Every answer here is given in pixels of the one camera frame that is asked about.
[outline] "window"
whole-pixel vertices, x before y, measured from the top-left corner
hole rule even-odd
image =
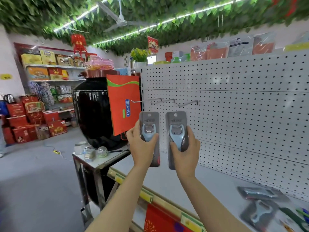
[[[156,55],[151,55],[151,56],[147,57],[148,65],[152,65],[156,61],[157,61],[157,56]]]

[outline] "shelf price label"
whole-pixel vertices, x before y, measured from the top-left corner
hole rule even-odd
[[[152,199],[153,199],[153,194],[150,193],[148,190],[145,190],[144,188],[141,189],[141,193],[139,194],[139,196],[147,201],[148,203],[151,203],[152,202]]]
[[[115,181],[118,182],[119,184],[122,184],[124,179],[125,178],[121,176],[120,174],[116,174],[115,176]]]
[[[206,232],[205,227],[201,222],[189,216],[188,214],[181,212],[181,224],[189,228],[194,232]]]

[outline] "hand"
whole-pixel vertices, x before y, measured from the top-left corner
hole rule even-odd
[[[138,120],[135,126],[127,132],[127,138],[134,166],[146,167],[148,169],[154,155],[155,144],[159,134],[155,133],[149,142],[143,141],[140,137],[139,123],[140,121]]]
[[[187,126],[189,136],[189,147],[186,151],[180,152],[176,143],[170,142],[174,156],[177,176],[180,180],[186,177],[195,177],[195,168],[197,166],[201,143],[197,140],[192,129]]]

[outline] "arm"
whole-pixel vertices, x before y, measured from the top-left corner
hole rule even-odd
[[[241,221],[235,218],[195,177],[201,143],[188,126],[189,148],[180,152],[174,142],[171,148],[175,161],[177,176],[186,191],[194,209],[207,232],[243,231],[249,232]]]
[[[152,161],[158,134],[150,142],[144,142],[139,135],[139,121],[127,132],[130,151],[134,160],[124,182],[86,232],[128,232],[133,218],[141,187]]]

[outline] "artificial leaf ceiling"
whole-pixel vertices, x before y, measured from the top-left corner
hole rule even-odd
[[[70,44],[71,34],[79,32],[66,28],[54,30],[72,21],[69,28],[89,32],[82,33],[88,44],[104,42],[97,46],[122,55],[136,47],[147,48],[147,35],[159,39],[160,46],[164,46],[225,33],[237,34],[244,28],[249,32],[250,27],[265,23],[285,22],[288,25],[293,19],[309,16],[309,0],[298,0],[296,10],[289,16],[286,15],[292,0],[279,0],[276,5],[272,0],[122,0],[122,15],[127,21],[162,23],[172,20],[140,32],[136,32],[139,29],[136,26],[104,32],[115,21],[99,8],[77,19],[94,7],[96,1],[102,0],[0,0],[0,23],[9,33],[57,38]],[[120,14],[117,0],[108,0],[105,4]],[[188,14],[198,10],[204,11]],[[127,36],[107,41],[124,35]]]

